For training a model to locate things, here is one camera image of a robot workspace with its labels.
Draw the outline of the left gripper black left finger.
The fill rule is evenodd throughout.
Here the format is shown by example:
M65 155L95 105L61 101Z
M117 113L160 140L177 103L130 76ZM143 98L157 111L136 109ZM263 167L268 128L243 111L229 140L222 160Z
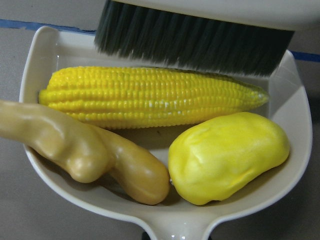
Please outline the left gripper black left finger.
M150 240L150 237L149 237L149 235L147 234L147 232L143 232L142 234L141 234L141 240Z

